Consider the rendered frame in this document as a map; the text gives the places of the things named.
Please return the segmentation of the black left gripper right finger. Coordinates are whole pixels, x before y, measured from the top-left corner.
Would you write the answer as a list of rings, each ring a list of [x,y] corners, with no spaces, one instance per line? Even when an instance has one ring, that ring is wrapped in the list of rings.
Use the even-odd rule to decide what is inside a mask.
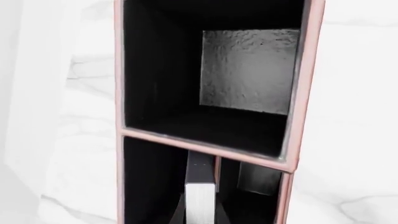
[[[229,224],[229,218],[223,206],[223,198],[216,192],[215,224]]]

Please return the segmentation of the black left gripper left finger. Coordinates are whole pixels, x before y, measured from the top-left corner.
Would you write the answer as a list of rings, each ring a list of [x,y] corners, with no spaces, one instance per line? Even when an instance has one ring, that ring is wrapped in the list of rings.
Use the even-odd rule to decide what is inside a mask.
[[[181,194],[169,224],[185,224],[185,194]]]

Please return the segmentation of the red-brown desk caddy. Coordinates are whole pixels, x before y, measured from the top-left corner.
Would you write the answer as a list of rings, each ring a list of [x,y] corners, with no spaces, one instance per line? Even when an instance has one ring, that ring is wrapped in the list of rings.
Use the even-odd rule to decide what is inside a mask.
[[[325,0],[114,0],[117,224],[169,224],[188,153],[229,224],[287,224]]]

